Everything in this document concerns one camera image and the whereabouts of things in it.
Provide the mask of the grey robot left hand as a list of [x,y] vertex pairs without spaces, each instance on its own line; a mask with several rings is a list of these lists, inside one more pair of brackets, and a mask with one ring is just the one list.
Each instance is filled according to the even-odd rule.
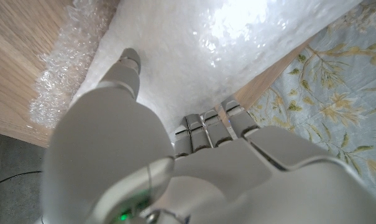
[[137,102],[140,57],[125,49],[57,124],[40,223],[376,223],[376,199],[345,163],[234,98],[186,116],[171,142]]

